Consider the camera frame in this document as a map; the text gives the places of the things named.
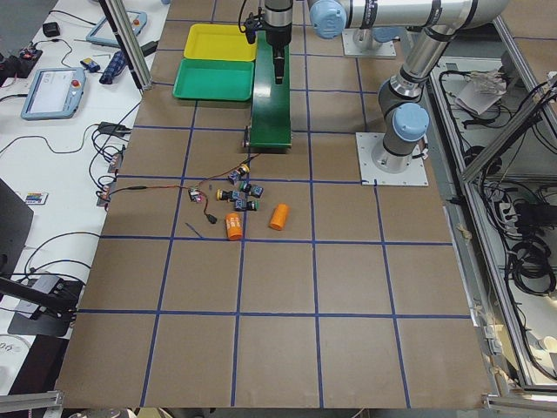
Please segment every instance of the orange cylinder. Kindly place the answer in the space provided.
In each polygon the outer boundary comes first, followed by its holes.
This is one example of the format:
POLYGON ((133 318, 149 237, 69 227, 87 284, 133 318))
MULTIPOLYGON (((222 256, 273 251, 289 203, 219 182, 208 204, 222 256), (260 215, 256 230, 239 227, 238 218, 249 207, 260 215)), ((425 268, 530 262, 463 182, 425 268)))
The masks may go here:
POLYGON ((284 203, 278 204, 277 207, 275 207, 275 212, 272 214, 269 227, 277 231, 282 231, 288 219, 288 213, 290 213, 290 207, 288 205, 284 203))
POLYGON ((230 241, 238 241, 242 239, 244 233, 242 232, 242 223, 240 222, 240 215, 235 212, 226 215, 226 235, 230 241))

